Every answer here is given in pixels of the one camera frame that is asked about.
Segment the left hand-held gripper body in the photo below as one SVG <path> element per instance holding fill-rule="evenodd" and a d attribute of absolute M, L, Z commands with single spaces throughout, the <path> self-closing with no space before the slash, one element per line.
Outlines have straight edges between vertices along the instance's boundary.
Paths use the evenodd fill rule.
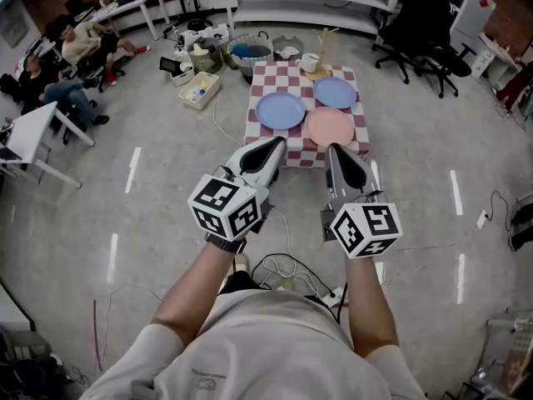
<path fill-rule="evenodd" d="M 187 203 L 199 228 L 225 241 L 259 233 L 270 212 L 269 187 L 276 167 L 251 171 L 237 164 L 220 166 L 205 174 Z"/>

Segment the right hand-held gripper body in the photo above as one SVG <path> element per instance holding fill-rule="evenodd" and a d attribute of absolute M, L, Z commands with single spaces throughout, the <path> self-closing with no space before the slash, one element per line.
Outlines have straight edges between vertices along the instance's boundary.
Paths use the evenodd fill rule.
<path fill-rule="evenodd" d="M 396 205 L 375 197 L 337 198 L 321 211 L 323 239 L 337 241 L 349 259 L 382 255 L 403 236 Z"/>

